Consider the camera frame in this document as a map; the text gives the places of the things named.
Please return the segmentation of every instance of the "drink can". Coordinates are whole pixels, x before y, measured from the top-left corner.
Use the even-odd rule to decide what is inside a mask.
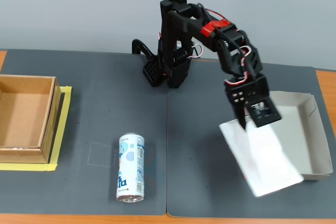
[[[137,202],[144,198],[144,138],[127,133],[119,138],[117,200]]]

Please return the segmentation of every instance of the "red wire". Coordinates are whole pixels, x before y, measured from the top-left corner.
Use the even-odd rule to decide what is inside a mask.
[[[221,17],[222,19],[226,20],[226,18],[224,18],[224,16],[222,14],[219,14],[218,12],[215,12],[214,10],[210,10],[210,9],[206,9],[208,12],[214,13],[216,15],[218,15],[219,17]]]

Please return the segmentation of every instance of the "wooden table edge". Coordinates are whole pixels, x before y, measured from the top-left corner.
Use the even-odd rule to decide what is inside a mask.
[[[0,51],[0,70],[6,57],[6,51]],[[336,73],[316,71],[323,94],[325,106],[336,130]],[[0,214],[0,223],[94,223],[94,224],[130,224],[140,223],[221,223],[221,224],[280,224],[280,223],[336,223],[336,219],[237,219],[237,218],[177,218],[168,214],[161,216],[102,216],[102,215],[28,215],[28,214]]]

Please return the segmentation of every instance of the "white wire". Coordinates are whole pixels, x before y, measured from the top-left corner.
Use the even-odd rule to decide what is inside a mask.
[[[242,47],[240,47],[240,49],[242,49],[242,48],[247,48],[247,49],[248,49],[248,52],[245,53],[244,57],[241,59],[241,60],[242,60],[242,61],[241,61],[241,66],[243,67],[243,66],[244,66],[244,60],[245,60],[245,57],[248,56],[248,55],[251,53],[252,49],[251,49],[250,46],[242,46]],[[241,83],[244,83],[246,80],[247,80],[247,71],[244,72],[244,78],[243,78],[243,80],[241,80],[241,81],[237,81],[237,82],[230,82],[230,81],[228,81],[228,80],[225,80],[225,82],[226,82],[227,84],[230,84],[230,85],[239,85],[239,84],[241,84]]]
[[[202,45],[200,43],[196,43],[195,45],[193,45],[191,47],[194,48],[196,46],[200,46],[200,48],[201,48],[201,52],[199,53],[199,55],[197,55],[197,56],[191,55],[191,56],[188,56],[187,58],[200,58],[201,57],[201,55],[203,53],[203,47],[202,47]]]

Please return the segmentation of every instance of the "white paper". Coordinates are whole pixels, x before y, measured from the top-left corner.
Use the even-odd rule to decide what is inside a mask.
[[[270,125],[256,128],[248,121],[244,131],[234,120],[219,127],[256,197],[303,181]]]

